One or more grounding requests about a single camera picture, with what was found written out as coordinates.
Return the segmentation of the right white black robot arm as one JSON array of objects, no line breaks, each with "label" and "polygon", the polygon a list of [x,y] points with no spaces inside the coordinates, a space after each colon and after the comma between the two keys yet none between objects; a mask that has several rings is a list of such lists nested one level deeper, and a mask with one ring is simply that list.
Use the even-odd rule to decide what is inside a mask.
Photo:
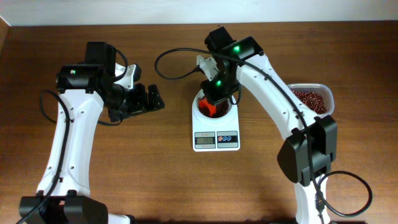
[{"label": "right white black robot arm", "polygon": [[305,106],[273,70],[253,37],[234,40],[224,27],[205,39],[215,60],[201,84],[208,102],[218,105],[246,87],[277,126],[284,143],[277,155],[280,169],[294,185],[296,223],[330,223],[326,181],[336,159],[337,124]]}]

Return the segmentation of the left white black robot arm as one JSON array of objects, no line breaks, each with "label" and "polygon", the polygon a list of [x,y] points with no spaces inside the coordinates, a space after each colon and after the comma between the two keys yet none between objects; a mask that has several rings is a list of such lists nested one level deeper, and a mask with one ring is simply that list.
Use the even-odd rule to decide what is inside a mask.
[{"label": "left white black robot arm", "polygon": [[34,196],[21,198],[21,223],[135,223],[132,215],[109,213],[90,196],[90,159],[100,115],[109,125],[164,108],[156,85],[139,83],[138,65],[116,58],[106,42],[89,42],[84,61],[65,65],[52,96],[58,103],[56,130],[47,167]]}]

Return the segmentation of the orange plastic measuring scoop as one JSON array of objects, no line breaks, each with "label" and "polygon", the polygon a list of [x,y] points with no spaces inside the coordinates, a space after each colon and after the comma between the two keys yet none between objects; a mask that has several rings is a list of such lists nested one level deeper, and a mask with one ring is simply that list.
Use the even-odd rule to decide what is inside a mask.
[{"label": "orange plastic measuring scoop", "polygon": [[198,106],[200,112],[209,118],[212,118],[217,112],[216,106],[211,105],[205,96],[199,100]]}]

